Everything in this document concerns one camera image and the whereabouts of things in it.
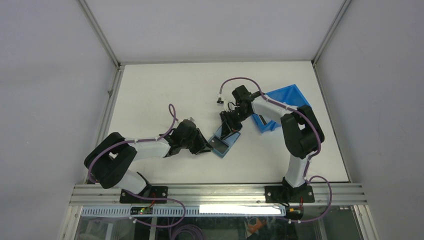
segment robotic arm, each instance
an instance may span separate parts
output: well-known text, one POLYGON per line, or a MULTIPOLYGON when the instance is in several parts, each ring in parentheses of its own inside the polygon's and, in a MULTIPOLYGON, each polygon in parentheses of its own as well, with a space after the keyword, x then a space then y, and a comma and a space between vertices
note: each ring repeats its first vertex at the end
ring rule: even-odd
POLYGON ((219 114, 222 122, 221 139, 226 139, 240 131, 243 127, 241 122, 252 114, 265 116, 281 123, 285 146, 291 154, 287 174, 282 180, 283 186, 286 186, 292 194, 305 186, 308 167, 306 157, 318 149, 318 141, 312 127, 307 124, 305 119, 288 109, 297 109, 298 112, 302 113, 312 123, 322 143, 324 133, 312 108, 308 105, 296 107, 283 103, 281 104, 286 108, 281 107, 270 103, 268 100, 270 98, 264 99, 259 91, 250 93, 244 85, 237 87, 232 95, 235 98, 236 105, 234 110, 222 111, 219 114))
POLYGON ((152 157, 167 158, 178 154, 181 149, 188 149, 194 155, 212 150, 194 122, 187 119, 179 123, 171 134, 156 139, 158 137, 135 140, 113 132, 87 156, 84 165, 90 169, 96 156, 122 143, 100 156, 92 166, 91 174, 104 189, 119 187, 147 197, 151 187, 149 182, 140 173, 128 170, 133 161, 152 157))

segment blue bin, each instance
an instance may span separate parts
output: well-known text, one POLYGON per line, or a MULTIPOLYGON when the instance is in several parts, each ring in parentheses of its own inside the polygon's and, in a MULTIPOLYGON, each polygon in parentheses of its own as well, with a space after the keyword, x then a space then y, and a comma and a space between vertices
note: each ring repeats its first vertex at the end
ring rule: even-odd
MULTIPOLYGON (((305 99, 296 84, 286 86, 274 91, 270 91, 266 95, 271 99, 277 100, 281 103, 286 103, 288 105, 298 107, 303 105, 310 106, 309 102, 305 99)), ((280 124, 276 123, 273 120, 267 119, 266 116, 262 116, 261 118, 257 114, 253 114, 252 118, 261 133, 264 133, 266 131, 274 131, 276 128, 281 127, 280 124)))

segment white wall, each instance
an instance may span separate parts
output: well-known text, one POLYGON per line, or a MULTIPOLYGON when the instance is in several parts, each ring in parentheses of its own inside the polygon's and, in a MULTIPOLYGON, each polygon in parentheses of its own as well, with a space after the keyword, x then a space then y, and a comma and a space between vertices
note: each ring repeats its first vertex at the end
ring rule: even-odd
POLYGON ((76 1, 0 2, 1 239, 57 239, 113 72, 76 1))
POLYGON ((354 0, 318 62, 383 240, 423 239, 424 1, 354 0))
POLYGON ((87 0, 122 62, 311 60, 343 0, 87 0))

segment bright white light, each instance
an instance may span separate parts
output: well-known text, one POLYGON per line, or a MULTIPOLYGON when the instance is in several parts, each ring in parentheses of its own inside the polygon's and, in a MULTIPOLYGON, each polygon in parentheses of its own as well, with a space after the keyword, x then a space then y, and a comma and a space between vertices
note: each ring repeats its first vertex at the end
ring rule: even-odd
POLYGON ((236 205, 200 205, 201 214, 249 214, 281 215, 281 210, 274 206, 236 206, 236 205))

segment white table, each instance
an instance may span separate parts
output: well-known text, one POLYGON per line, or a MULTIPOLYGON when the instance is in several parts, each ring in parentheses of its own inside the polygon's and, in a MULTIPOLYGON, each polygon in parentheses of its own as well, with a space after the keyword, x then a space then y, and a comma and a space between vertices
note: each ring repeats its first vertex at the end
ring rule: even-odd
MULTIPOLYGON (((321 153, 314 157, 308 176, 321 175, 332 182, 348 181, 319 85, 308 61, 225 62, 126 65, 110 123, 109 133, 128 138, 147 138, 164 133, 171 125, 168 104, 173 103, 180 119, 194 123, 208 140, 220 126, 217 94, 221 83, 233 77, 256 80, 266 93, 296 84, 311 104, 324 132, 321 153)), ((223 89, 233 99, 234 88, 246 80, 234 80, 223 89)), ((187 149, 167 158, 135 161, 130 169, 155 184, 218 184, 280 182, 289 165, 289 152, 281 128, 261 134, 251 118, 243 123, 241 136, 228 154, 192 155, 187 149)))

